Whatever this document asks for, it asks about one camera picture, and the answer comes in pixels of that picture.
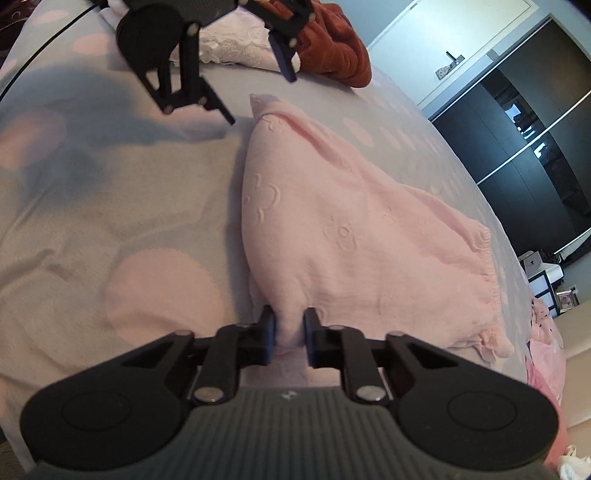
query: white lace fabric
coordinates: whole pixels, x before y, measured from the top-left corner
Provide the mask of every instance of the white lace fabric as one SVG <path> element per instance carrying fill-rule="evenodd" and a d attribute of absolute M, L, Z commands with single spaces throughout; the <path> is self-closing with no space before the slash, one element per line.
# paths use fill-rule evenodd
<path fill-rule="evenodd" d="M 127 10 L 122 0 L 109 0 L 109 8 L 101 10 L 100 14 L 112 28 L 117 28 Z M 170 60 L 178 66 L 178 46 Z M 203 63 L 240 64 L 254 69 L 280 71 L 263 20 L 241 7 L 200 30 L 199 60 Z M 291 63 L 298 72 L 301 62 L 297 53 Z"/>

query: pink towel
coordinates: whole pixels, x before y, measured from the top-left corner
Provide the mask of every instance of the pink towel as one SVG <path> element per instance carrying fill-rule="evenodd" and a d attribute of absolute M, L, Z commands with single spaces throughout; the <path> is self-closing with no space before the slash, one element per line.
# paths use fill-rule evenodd
<path fill-rule="evenodd" d="M 278 346 L 302 345 L 314 306 L 325 325 L 369 338 L 398 330 L 477 345 L 489 360 L 512 354 L 486 227 L 395 182 L 293 105 L 252 96 L 251 106 L 242 235 Z"/>
<path fill-rule="evenodd" d="M 542 393 L 548 400 L 552 402 L 552 405 L 556 409 L 558 414 L 558 433 L 554 439 L 552 447 L 546 456 L 544 464 L 548 466 L 552 471 L 556 471 L 556 463 L 558 457 L 564 455 L 564 451 L 569 446 L 569 434 L 566 430 L 567 422 L 564 418 L 564 412 L 560 407 L 560 404 L 556 400 L 556 396 L 550 390 L 550 387 L 546 383 L 544 376 L 534 366 L 534 364 L 528 359 L 525 359 L 525 367 L 527 369 L 527 384 L 530 387 L 534 387 L 540 393 Z"/>
<path fill-rule="evenodd" d="M 566 379 L 564 342 L 543 300 L 531 299 L 531 360 L 560 404 Z"/>

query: bed sheet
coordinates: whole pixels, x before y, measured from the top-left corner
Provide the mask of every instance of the bed sheet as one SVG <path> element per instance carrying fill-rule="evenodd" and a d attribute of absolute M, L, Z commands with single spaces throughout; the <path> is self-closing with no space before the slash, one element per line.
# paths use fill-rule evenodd
<path fill-rule="evenodd" d="M 84 0 L 43 0 L 0 73 L 15 72 Z M 26 468 L 18 416 L 39 388 L 178 328 L 211 335 L 252 317 L 241 240 L 249 94 L 299 106 L 396 181 L 493 236 L 525 381 L 527 281 L 491 207 L 435 128 L 387 77 L 352 90 L 317 76 L 206 66 L 236 125 L 199 107 L 162 115 L 96 11 L 47 47 L 0 104 L 0 424 Z M 462 301 L 462 292 L 450 301 Z M 474 361 L 473 349 L 459 352 Z"/>

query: black circular pad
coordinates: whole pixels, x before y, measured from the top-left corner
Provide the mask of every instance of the black circular pad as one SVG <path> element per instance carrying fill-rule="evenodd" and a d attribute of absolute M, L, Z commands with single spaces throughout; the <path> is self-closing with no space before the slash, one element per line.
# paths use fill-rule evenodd
<path fill-rule="evenodd" d="M 517 416 L 511 400 L 490 392 L 460 394 L 449 402 L 447 410 L 458 425 L 476 432 L 502 430 Z"/>
<path fill-rule="evenodd" d="M 21 433 L 35 460 L 78 471 L 138 462 L 180 430 L 188 408 L 150 369 L 95 367 L 27 403 Z"/>
<path fill-rule="evenodd" d="M 129 66 L 143 74 L 168 62 L 183 28 L 183 19 L 174 8 L 152 4 L 132 10 L 121 19 L 117 45 Z"/>
<path fill-rule="evenodd" d="M 78 430 L 100 432 L 122 424 L 131 412 L 131 402 L 117 392 L 96 391 L 72 398 L 62 415 Z"/>
<path fill-rule="evenodd" d="M 535 389 L 464 363 L 417 373 L 396 418 L 429 455 L 463 468 L 502 471 L 543 459 L 552 445 L 558 417 Z"/>

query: ribbed gray grip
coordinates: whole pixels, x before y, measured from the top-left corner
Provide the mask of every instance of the ribbed gray grip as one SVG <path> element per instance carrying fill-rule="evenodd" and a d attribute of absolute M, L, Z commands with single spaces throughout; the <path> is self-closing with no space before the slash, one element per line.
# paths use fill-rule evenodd
<path fill-rule="evenodd" d="M 40 464 L 28 480 L 555 480 L 541 463 L 472 472 L 427 456 L 383 407 L 361 406 L 340 388 L 255 390 L 201 407 L 154 456 L 109 472 Z"/>
<path fill-rule="evenodd" d="M 140 9 L 152 5 L 153 0 L 124 0 L 128 7 Z M 160 0 L 161 4 L 177 9 L 185 21 L 198 21 L 202 27 L 236 9 L 235 0 Z"/>

